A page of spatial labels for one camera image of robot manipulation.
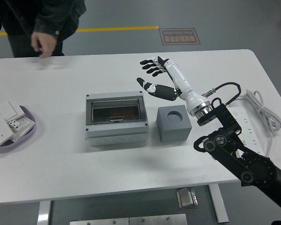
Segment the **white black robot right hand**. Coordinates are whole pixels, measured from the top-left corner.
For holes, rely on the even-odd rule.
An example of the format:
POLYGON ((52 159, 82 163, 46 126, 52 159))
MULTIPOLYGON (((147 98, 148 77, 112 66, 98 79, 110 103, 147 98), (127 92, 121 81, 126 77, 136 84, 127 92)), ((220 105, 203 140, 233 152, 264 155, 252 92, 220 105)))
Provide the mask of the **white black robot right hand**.
POLYGON ((208 99, 195 92, 185 75, 178 65, 170 60, 163 60, 161 57, 153 57, 140 62, 142 69, 153 77, 158 74, 167 73, 174 83, 174 87, 168 87, 160 84, 152 84, 137 78, 137 82, 143 87, 149 95, 157 98, 174 101, 177 97, 186 102, 187 112, 197 119, 212 111, 212 107, 208 99))

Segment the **person's left hand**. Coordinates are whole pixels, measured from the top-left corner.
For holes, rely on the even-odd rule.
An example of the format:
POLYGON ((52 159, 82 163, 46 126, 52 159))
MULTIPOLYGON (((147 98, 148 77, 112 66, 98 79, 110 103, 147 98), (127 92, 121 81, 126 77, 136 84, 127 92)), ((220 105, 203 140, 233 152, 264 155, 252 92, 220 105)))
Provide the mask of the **person's left hand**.
POLYGON ((39 55, 41 59, 52 56, 56 44, 57 40, 52 35, 35 31, 31 35, 31 46, 35 52, 41 52, 39 55))

